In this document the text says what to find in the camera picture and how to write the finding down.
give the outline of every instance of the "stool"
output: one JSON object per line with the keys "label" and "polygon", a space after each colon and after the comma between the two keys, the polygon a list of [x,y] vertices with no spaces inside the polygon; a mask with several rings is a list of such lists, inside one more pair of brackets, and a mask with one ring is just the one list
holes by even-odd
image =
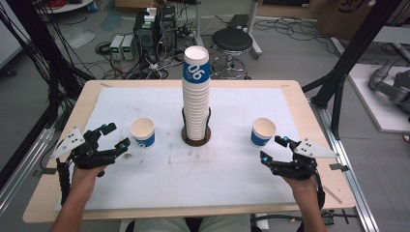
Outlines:
{"label": "stool", "polygon": [[223,79],[246,78],[248,72],[244,63],[232,56],[247,53],[252,43],[252,37],[240,29],[225,28],[216,32],[212,36],[212,47],[226,56],[217,57],[211,63],[212,75]]}

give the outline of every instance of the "human hand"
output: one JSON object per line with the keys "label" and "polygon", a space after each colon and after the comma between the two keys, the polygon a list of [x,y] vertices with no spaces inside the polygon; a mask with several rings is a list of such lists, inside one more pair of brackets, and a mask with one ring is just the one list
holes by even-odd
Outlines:
{"label": "human hand", "polygon": [[68,200],[74,200],[80,203],[86,203],[93,194],[94,185],[97,175],[102,172],[106,166],[96,167],[93,169],[80,169],[74,167],[72,188]]}

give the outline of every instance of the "wooden table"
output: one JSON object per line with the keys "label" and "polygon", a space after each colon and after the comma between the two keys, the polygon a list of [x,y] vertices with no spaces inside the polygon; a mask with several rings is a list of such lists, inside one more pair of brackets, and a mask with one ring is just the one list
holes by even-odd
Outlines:
{"label": "wooden table", "polygon": [[[93,80],[88,81],[73,109],[73,113],[62,132],[61,137],[67,136],[73,127],[84,130],[88,118],[103,87],[180,87],[181,80]],[[301,137],[328,146],[327,140],[314,117],[310,106],[298,82],[291,80],[214,80],[212,88],[280,88],[288,104],[297,131]],[[322,183],[327,192],[325,208],[340,209],[355,206],[355,199],[340,171],[333,171],[329,164],[336,163],[335,159],[318,159],[318,169]],[[55,161],[50,161],[47,167],[55,167]],[[54,211],[60,197],[58,174],[43,175],[23,215],[25,222],[54,221],[58,212]],[[245,205],[223,207],[191,207],[178,209],[129,209],[86,211],[84,219],[122,219],[122,218],[155,218],[155,217],[183,217],[209,216],[229,214],[265,213],[277,211],[298,210],[295,204]]]}

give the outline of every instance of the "robotic hand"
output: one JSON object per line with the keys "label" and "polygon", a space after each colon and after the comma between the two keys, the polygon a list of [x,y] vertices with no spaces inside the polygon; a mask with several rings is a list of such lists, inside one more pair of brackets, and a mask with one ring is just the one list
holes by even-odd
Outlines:
{"label": "robotic hand", "polygon": [[295,150],[298,150],[298,145],[300,145],[302,142],[295,142],[286,136],[284,138],[275,136],[275,142],[283,147],[287,147],[287,145],[289,144],[289,148],[293,153],[292,161],[274,161],[273,158],[268,154],[260,151],[262,164],[269,167],[271,169],[271,172],[277,176],[288,177],[299,181],[307,180],[308,178],[310,178],[312,172],[316,170],[317,163],[315,158],[304,157],[295,153]]}
{"label": "robotic hand", "polygon": [[274,175],[281,177],[302,181],[313,176],[317,183],[319,209],[322,209],[325,204],[325,191],[323,190],[320,176],[316,169],[317,162],[315,158],[336,158],[338,154],[329,148],[310,142],[307,139],[305,141],[295,142],[286,136],[275,136],[275,142],[283,147],[289,145],[289,149],[293,153],[292,161],[274,161],[268,154],[260,151],[260,161],[262,164],[269,167]]}
{"label": "robotic hand", "polygon": [[[52,159],[57,159],[57,170],[60,179],[61,187],[61,205],[67,199],[70,192],[70,163],[71,160],[81,169],[92,169],[99,166],[110,165],[115,163],[115,160],[123,153],[128,151],[130,146],[130,140],[125,138],[117,143],[111,150],[98,151],[101,135],[107,135],[117,128],[115,124],[110,123],[108,125],[102,125],[95,130],[88,130],[81,135],[81,132],[77,128],[74,128],[65,138],[61,144],[57,147],[55,152],[51,155]],[[72,149],[70,155],[65,162],[61,162],[59,157]]]}

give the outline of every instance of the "electronic equipment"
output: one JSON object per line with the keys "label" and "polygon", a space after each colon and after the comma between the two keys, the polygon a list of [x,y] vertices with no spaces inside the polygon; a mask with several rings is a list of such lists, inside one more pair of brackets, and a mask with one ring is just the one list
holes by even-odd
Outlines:
{"label": "electronic equipment", "polygon": [[124,59],[123,50],[121,49],[121,44],[123,43],[124,36],[115,36],[114,40],[111,42],[109,49],[111,50],[112,59],[122,60]]}
{"label": "electronic equipment", "polygon": [[161,42],[162,47],[167,51],[177,47],[176,41],[176,26],[175,26],[175,7],[165,6],[161,8],[162,16],[160,21],[161,26]]}
{"label": "electronic equipment", "polygon": [[121,44],[124,59],[133,60],[136,54],[136,43],[133,35],[127,35]]}
{"label": "electronic equipment", "polygon": [[143,52],[142,56],[148,62],[156,64],[158,62],[157,48],[160,30],[157,18],[155,21],[145,21],[145,16],[148,14],[147,12],[140,12],[136,15],[133,33],[138,50]]}

